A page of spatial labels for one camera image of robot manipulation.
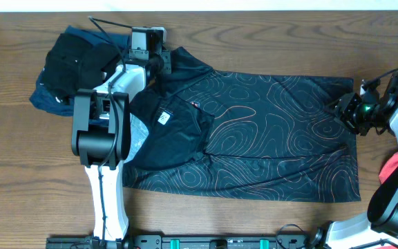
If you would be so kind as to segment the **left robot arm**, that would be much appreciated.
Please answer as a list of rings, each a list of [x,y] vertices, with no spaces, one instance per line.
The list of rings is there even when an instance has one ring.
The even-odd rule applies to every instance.
[[[128,55],[115,72],[93,89],[75,96],[71,145],[89,178],[95,211],[91,248],[127,248],[129,219],[122,187],[131,149],[130,101],[157,74],[171,73],[163,27],[133,27]]]

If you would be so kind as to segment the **black shirt with orange lines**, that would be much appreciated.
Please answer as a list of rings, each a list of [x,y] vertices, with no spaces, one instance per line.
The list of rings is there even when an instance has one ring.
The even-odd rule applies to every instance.
[[[218,71],[184,48],[172,72],[139,92],[131,113],[145,139],[124,165],[141,190],[231,199],[360,200],[354,134],[325,106],[347,77]]]

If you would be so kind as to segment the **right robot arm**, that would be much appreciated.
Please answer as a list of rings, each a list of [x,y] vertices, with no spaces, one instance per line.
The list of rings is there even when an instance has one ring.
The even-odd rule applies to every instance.
[[[370,129],[388,132],[398,145],[398,68],[388,71],[384,92],[380,77],[364,81],[360,93],[347,93],[327,105],[327,112],[350,132],[364,136]],[[398,167],[373,194],[368,211],[345,221],[319,228],[306,248],[398,248]]]

